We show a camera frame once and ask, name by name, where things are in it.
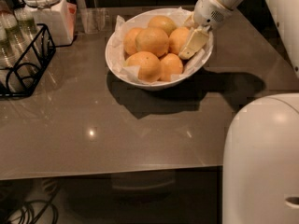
white paper liner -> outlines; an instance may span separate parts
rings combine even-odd
[[[209,39],[205,46],[184,65],[183,74],[172,75],[170,82],[156,81],[148,83],[146,81],[138,79],[137,74],[139,66],[123,66],[126,58],[123,48],[123,38],[126,33],[134,27],[146,28],[150,19],[156,15],[166,15],[171,18],[177,26],[182,26],[186,19],[191,15],[191,12],[180,7],[155,9],[133,17],[129,21],[125,21],[124,18],[118,16],[115,32],[107,43],[106,59],[108,67],[110,68],[112,73],[123,81],[126,81],[133,85],[139,85],[139,87],[141,88],[167,88],[178,84],[183,79],[190,77],[192,74],[198,71],[206,63],[213,50],[214,39],[213,34],[210,32]]]

counter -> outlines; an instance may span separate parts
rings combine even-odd
[[[164,91],[114,77],[110,35],[78,34],[31,97],[0,101],[0,179],[221,166],[236,112],[299,92],[292,67],[238,11],[215,32],[204,68]]]

bowl of oranges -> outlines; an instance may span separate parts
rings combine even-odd
[[[213,50],[213,34],[189,60],[178,55],[190,28],[185,21],[192,13],[182,8],[160,8],[128,21],[117,18],[115,32],[106,46],[110,71],[122,81],[148,91],[176,86],[192,76]]]

spice rack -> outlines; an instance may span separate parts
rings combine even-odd
[[[56,47],[48,26],[39,23],[37,27],[38,33],[13,67],[0,68],[0,72],[6,74],[0,83],[0,98],[31,96],[54,56]],[[24,70],[29,71],[27,76],[24,75]],[[18,85],[17,91],[12,88],[12,83]]]

countertop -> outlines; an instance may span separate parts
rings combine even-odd
[[[292,67],[238,11],[214,33],[206,65],[164,91],[109,71],[110,35],[78,34],[57,48],[31,97],[0,100],[0,179],[221,166],[244,105],[299,92]]]

